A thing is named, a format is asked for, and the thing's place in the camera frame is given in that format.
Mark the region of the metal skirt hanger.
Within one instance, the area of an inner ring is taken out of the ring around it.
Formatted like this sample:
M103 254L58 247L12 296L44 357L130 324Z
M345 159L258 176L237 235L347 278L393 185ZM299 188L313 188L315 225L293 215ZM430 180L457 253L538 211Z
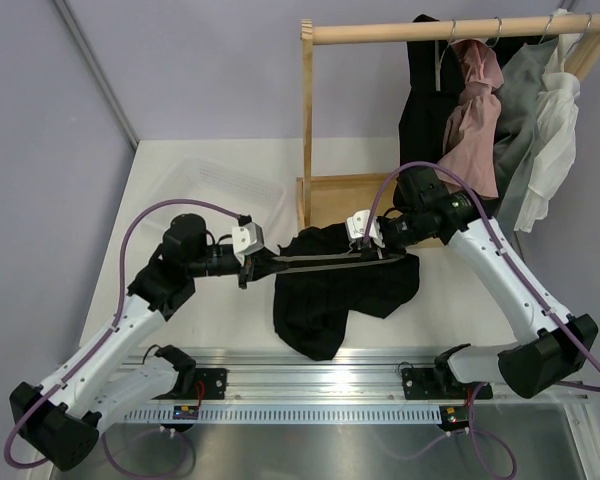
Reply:
M404 257L404 254L384 255L377 250L334 255L278 256L273 258L272 269L276 274L322 272L384 265L399 261Z

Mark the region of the black pleated skirt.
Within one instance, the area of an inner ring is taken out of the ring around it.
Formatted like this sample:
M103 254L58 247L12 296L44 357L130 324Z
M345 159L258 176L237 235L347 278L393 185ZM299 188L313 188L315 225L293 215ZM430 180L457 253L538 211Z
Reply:
M302 355L331 360L345 339L351 311L385 319L419 287L420 259L412 254L384 265L278 275L274 330Z

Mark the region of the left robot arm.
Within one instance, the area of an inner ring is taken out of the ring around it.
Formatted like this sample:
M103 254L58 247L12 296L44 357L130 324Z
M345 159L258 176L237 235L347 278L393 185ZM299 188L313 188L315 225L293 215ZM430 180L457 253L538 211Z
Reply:
M24 468L11 452L16 438L61 471L80 464L110 428L137 406L157 396L188 396L196 385L195 361L167 346L147 365L112 381L131 350L162 328L194 295L195 281L235 276L240 287L284 272L289 265L268 250L259 225L236 215L228 244L208 241L202 216L175 217L148 264L132 282L122 280L113 317L36 385L20 383L10 394L14 427L4 459Z

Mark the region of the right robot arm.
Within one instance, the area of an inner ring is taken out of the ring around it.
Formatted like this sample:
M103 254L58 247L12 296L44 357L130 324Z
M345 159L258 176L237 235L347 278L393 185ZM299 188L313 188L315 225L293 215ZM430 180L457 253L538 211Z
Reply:
M587 314L574 316L537 280L505 238L497 220L486 214L472 189L455 193L434 167L414 162L401 183L411 206L393 219L373 208L346 221L352 243L404 250L436 238L459 255L486 287L509 322L509 345L452 348L437 357L436 389L456 396L468 384L504 383L518 396L532 398L563 385L588 361L598 335Z

